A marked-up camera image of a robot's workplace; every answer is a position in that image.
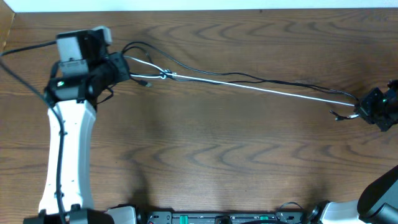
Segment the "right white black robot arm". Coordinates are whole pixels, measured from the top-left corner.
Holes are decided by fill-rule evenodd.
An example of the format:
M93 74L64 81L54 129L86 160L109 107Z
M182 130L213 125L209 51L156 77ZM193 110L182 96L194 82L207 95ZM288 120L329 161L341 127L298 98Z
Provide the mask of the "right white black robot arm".
M354 114L382 132L397 124L397 80L387 84L388 90L372 89L355 105ZM358 200L325 201L317 205L308 223L375 223L397 224L397 167L369 184Z

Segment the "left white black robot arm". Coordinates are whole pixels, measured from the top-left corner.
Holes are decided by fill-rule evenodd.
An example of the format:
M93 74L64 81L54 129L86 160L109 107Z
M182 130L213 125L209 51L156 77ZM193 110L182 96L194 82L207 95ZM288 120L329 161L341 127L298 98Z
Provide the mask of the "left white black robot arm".
M90 143L98 97L129 79L121 52L109 53L105 26L56 36L60 60L50 73L44 98L49 103L50 150L39 214L24 223L114 223L94 209L90 188Z

